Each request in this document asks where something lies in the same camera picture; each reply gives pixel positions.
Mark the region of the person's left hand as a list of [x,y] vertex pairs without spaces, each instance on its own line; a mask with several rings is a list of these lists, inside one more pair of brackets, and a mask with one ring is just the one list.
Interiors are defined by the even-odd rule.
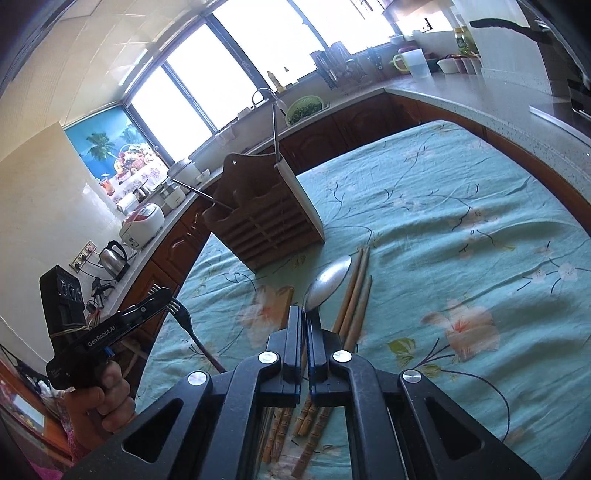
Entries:
[[103,444],[136,417],[130,386],[113,361],[102,371],[100,386],[67,392],[65,406],[75,440],[88,450]]

